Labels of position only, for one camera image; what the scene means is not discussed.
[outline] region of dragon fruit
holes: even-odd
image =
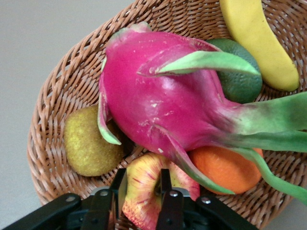
[[[114,119],[132,141],[166,156],[202,186],[233,194],[203,175],[187,154],[201,146],[228,148],[253,161],[272,187],[307,205],[307,190],[273,175],[253,150],[307,152],[307,133],[299,131],[307,128],[307,108],[300,106],[307,93],[238,104],[224,97],[216,70],[259,74],[199,39],[153,32],[146,23],[121,29],[106,46],[99,81],[102,136],[120,144],[106,126]]]

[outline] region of gray background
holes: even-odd
[[[68,50],[133,0],[0,0],[0,229],[40,207],[26,158],[34,105]],[[307,229],[294,200],[266,230]]]

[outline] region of lime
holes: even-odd
[[[239,43],[228,38],[207,40],[208,43],[220,48],[222,51],[237,55],[249,62],[260,72],[254,57]],[[225,97],[241,104],[253,102],[259,95],[262,87],[260,75],[243,74],[238,72],[217,72]]]

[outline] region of woven basket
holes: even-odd
[[[264,0],[268,22],[300,74],[299,89],[307,90],[307,2]],[[86,198],[98,187],[110,185],[118,168],[126,167],[146,150],[136,146],[132,153],[107,174],[83,177],[68,165],[63,147],[63,129],[72,111],[98,103],[98,81],[105,45],[122,27],[146,21],[153,30],[173,32],[199,39],[231,38],[218,0],[136,0],[114,18],[76,44],[54,68],[41,88],[30,126],[27,156],[35,189],[42,204],[64,193]],[[263,85],[257,101],[291,93]],[[307,155],[293,152],[264,152],[272,172],[293,184],[307,184]],[[266,226],[291,201],[263,180],[241,195],[219,195],[220,200],[258,228]],[[117,228],[135,227],[123,217]]]

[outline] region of brown fuzzy kiwi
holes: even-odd
[[[71,113],[64,126],[64,147],[70,166],[80,175],[99,176],[115,168],[124,156],[123,146],[106,142],[97,123],[98,106]],[[122,132],[114,122],[107,127],[120,140]]]

